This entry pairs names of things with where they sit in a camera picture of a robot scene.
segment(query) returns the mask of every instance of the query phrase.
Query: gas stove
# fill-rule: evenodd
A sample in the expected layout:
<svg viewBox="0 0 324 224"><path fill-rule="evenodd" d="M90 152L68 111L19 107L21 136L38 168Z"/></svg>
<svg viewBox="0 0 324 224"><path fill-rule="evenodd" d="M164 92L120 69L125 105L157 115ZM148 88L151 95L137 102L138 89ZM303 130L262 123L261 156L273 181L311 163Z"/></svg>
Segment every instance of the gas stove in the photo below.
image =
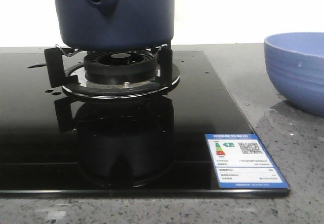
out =
<svg viewBox="0 0 324 224"><path fill-rule="evenodd" d="M207 136L255 132L203 52L158 50L67 58L74 51L56 47L45 50L47 66L42 53L0 54L0 196L287 195L287 184L223 185ZM103 84L92 65L115 61L148 69Z"/></svg>

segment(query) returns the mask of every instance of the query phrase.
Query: qr code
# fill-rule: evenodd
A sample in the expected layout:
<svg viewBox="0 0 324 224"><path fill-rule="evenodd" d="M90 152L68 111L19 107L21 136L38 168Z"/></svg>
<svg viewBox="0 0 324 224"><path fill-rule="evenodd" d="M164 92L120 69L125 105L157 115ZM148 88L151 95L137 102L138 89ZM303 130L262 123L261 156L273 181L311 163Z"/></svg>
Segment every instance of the qr code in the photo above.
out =
<svg viewBox="0 0 324 224"><path fill-rule="evenodd" d="M262 154L260 146L257 143L238 143L243 154Z"/></svg>

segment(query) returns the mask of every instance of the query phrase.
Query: stove burner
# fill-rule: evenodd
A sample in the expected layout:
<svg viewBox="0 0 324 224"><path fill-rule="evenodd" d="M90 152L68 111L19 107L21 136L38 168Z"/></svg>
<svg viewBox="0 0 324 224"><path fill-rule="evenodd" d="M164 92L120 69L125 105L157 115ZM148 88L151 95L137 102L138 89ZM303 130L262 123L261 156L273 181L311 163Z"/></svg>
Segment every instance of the stove burner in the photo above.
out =
<svg viewBox="0 0 324 224"><path fill-rule="evenodd" d="M144 52L95 52L84 58L84 65L87 80L99 84L122 85L154 77L157 58Z"/></svg>
<svg viewBox="0 0 324 224"><path fill-rule="evenodd" d="M73 56L72 48L45 49L52 88L77 100L132 99L167 94L179 83L179 69L172 63L172 50L167 44L134 52L88 52L84 64L67 70L62 56Z"/></svg>

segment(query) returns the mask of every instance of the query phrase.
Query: black glass cooktop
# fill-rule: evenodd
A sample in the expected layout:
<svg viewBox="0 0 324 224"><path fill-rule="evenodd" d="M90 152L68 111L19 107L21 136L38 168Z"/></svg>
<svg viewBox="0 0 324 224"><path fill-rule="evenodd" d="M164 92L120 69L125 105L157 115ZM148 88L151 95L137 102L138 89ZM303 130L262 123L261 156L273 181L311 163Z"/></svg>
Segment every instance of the black glass cooktop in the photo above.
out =
<svg viewBox="0 0 324 224"><path fill-rule="evenodd" d="M64 61L70 67L84 54ZM0 54L0 197L276 197L220 188L206 134L253 129L203 52L174 52L168 95L74 101L50 88L42 53Z"/></svg>

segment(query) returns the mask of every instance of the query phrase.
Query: white wall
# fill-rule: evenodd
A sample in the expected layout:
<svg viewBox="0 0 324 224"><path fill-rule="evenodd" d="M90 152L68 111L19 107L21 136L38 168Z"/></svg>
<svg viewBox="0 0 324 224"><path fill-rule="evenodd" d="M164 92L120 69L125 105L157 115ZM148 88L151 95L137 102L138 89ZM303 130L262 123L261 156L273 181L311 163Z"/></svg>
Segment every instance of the white wall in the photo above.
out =
<svg viewBox="0 0 324 224"><path fill-rule="evenodd" d="M63 44L53 0L0 0L0 47ZM263 42L324 31L324 0L176 0L173 44Z"/></svg>

